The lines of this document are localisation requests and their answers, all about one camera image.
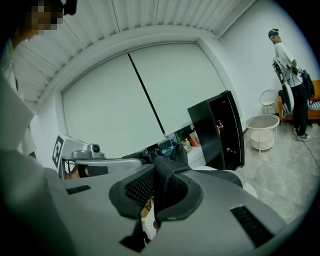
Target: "black pants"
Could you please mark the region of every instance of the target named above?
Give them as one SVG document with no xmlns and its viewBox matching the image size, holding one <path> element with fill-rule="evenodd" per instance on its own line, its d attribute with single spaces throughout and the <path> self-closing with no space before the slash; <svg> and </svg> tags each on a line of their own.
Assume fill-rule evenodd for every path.
<svg viewBox="0 0 320 256">
<path fill-rule="evenodd" d="M 308 121 L 308 96 L 303 84 L 292 87 L 294 98 L 293 122 L 294 128 L 299 128 L 298 134 L 304 135 L 307 129 Z"/>
</svg>

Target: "person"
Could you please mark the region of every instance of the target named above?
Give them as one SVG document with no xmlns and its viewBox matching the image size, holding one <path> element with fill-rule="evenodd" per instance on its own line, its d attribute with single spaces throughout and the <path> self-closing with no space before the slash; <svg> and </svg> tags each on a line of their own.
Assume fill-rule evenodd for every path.
<svg viewBox="0 0 320 256">
<path fill-rule="evenodd" d="M 16 29 L 4 45 L 0 58 L 0 70 L 8 81 L 11 89 L 23 101 L 18 81 L 14 74 L 13 54 L 21 42 L 27 42 L 36 35 L 42 35 L 45 30 L 55 28 L 63 16 L 63 5 L 60 0 L 27 0 L 19 3 L 16 10 Z M 34 153 L 36 146 L 31 136 L 30 127 L 18 147 L 24 155 Z"/>
<path fill-rule="evenodd" d="M 291 87 L 294 108 L 293 108 L 293 134 L 298 141 L 310 141 L 310 136 L 306 134 L 308 121 L 308 96 L 301 78 L 297 76 L 297 61 L 294 56 L 283 45 L 278 29 L 272 29 L 268 33 L 269 39 L 274 44 L 275 56 L 281 62 L 281 71 L 285 80 Z"/>
</svg>

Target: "sneaker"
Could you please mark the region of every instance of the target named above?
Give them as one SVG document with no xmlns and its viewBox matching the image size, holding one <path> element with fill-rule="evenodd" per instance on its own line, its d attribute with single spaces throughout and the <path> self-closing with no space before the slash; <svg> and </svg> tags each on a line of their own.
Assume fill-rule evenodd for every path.
<svg viewBox="0 0 320 256">
<path fill-rule="evenodd" d="M 297 136 L 296 139 L 300 142 L 308 142 L 310 141 L 310 136 L 308 136 L 306 133 L 302 136 Z"/>
</svg>

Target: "cord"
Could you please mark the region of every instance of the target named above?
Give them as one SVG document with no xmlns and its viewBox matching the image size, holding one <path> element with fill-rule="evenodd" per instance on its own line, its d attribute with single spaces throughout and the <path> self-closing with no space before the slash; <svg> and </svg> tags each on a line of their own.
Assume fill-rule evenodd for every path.
<svg viewBox="0 0 320 256">
<path fill-rule="evenodd" d="M 310 148 L 308 148 L 307 144 L 306 144 L 304 141 L 303 141 L 303 143 L 304 143 L 304 145 L 306 146 L 306 148 L 309 150 L 309 152 L 310 152 L 311 156 L 313 157 L 314 161 L 316 162 L 316 164 L 318 165 L 318 168 L 319 168 L 319 170 L 320 170 L 320 165 L 319 165 L 319 163 L 317 162 L 317 160 L 316 160 L 316 158 L 315 158 L 314 154 L 312 154 L 312 152 L 311 152 Z"/>
</svg>

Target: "orange sofa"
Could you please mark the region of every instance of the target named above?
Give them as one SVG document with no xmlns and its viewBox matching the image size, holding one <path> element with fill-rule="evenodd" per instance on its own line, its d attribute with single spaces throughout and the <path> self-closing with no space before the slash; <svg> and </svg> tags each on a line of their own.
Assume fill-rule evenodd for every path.
<svg viewBox="0 0 320 256">
<path fill-rule="evenodd" d="M 314 86 L 314 100 L 315 101 L 320 101 L 320 80 L 312 81 L 313 86 Z M 280 124 L 281 121 L 287 121 L 287 120 L 293 120 L 294 116 L 287 115 L 285 118 L 282 118 L 282 100 L 281 97 L 278 96 L 277 98 L 277 105 L 278 105 L 278 112 L 279 112 L 279 119 L 280 119 Z M 320 120 L 320 111 L 318 110 L 309 110 L 308 111 L 308 120 Z"/>
</svg>

